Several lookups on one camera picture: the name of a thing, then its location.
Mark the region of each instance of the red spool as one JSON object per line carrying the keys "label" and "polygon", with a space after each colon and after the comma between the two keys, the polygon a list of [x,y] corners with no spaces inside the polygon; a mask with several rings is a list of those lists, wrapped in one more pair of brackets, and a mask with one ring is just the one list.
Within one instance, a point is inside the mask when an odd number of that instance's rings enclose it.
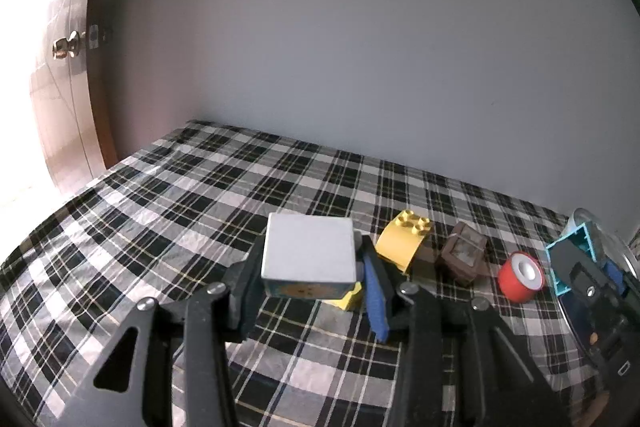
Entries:
{"label": "red spool", "polygon": [[540,264],[528,253],[513,252],[498,272],[498,286],[511,302],[523,303],[531,300],[545,285],[545,276]]}

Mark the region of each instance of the gray block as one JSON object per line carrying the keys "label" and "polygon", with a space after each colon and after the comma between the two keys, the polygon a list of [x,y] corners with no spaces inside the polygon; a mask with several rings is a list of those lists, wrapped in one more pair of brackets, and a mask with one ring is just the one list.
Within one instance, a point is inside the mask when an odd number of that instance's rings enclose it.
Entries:
{"label": "gray block", "polygon": [[267,295],[341,299],[356,283],[355,250],[347,217],[269,214],[262,260]]}

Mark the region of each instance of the yellow lego duplo brick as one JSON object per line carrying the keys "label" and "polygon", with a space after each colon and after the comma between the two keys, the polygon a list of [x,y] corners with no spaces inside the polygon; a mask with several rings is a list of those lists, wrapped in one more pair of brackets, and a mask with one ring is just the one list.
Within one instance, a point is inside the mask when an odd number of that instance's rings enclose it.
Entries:
{"label": "yellow lego duplo brick", "polygon": [[353,290],[347,292],[347,295],[345,295],[342,299],[328,299],[322,302],[331,304],[331,306],[336,306],[346,312],[352,312],[360,307],[363,293],[364,291],[362,290],[362,284],[356,282]]}
{"label": "yellow lego duplo brick", "polygon": [[406,273],[421,242],[431,232],[431,221],[412,210],[403,210],[382,231],[376,243],[379,255]]}

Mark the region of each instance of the screw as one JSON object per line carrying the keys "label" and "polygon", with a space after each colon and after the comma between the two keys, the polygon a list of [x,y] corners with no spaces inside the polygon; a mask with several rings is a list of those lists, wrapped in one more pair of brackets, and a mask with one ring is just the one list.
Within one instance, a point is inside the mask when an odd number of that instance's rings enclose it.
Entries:
{"label": "screw", "polygon": [[220,295],[221,293],[224,293],[225,290],[226,290],[225,283],[214,282],[213,284],[210,284],[209,287],[207,288],[207,293],[209,295]]}
{"label": "screw", "polygon": [[147,311],[156,304],[156,300],[153,297],[145,297],[144,299],[140,299],[138,304],[136,304],[136,308],[138,308],[141,312]]}
{"label": "screw", "polygon": [[399,289],[402,295],[415,295],[420,288],[415,282],[405,281],[400,284]]}
{"label": "screw", "polygon": [[474,297],[471,300],[471,307],[477,312],[485,312],[489,309],[489,301],[484,297]]}

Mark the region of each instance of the plaid tablecloth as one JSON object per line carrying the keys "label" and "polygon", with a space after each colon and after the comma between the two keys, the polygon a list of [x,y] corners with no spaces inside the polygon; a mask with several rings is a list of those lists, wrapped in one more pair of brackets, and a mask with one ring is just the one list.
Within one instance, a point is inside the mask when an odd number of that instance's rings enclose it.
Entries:
{"label": "plaid tablecloth", "polygon": [[[441,296],[488,298],[576,418],[596,392],[548,288],[524,305],[495,278],[514,250],[540,259],[564,217],[526,201],[391,162],[264,132],[191,121],[130,156],[31,233],[0,270],[1,375],[51,425],[140,298],[188,297],[243,258],[275,211],[350,216],[374,238],[403,208],[489,238],[492,277],[470,289],[440,275]],[[250,338],[228,345],[238,417],[247,426],[382,426],[398,344],[375,341],[366,315],[320,301],[266,299]],[[174,425],[184,423],[180,360]],[[455,392],[444,388],[450,423]]]}

